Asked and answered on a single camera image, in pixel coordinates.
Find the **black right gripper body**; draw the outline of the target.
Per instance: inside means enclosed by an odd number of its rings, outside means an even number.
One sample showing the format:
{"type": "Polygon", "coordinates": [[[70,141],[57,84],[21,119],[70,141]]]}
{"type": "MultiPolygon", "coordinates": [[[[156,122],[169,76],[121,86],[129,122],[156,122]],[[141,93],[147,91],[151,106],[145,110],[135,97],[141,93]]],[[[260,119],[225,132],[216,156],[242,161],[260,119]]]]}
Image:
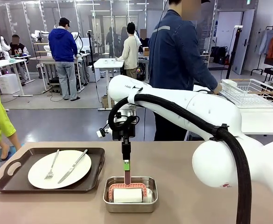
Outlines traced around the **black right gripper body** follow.
{"type": "Polygon", "coordinates": [[[122,138],[134,138],[136,135],[136,116],[114,117],[114,124],[120,130],[112,131],[113,140],[122,140],[122,138]]]}

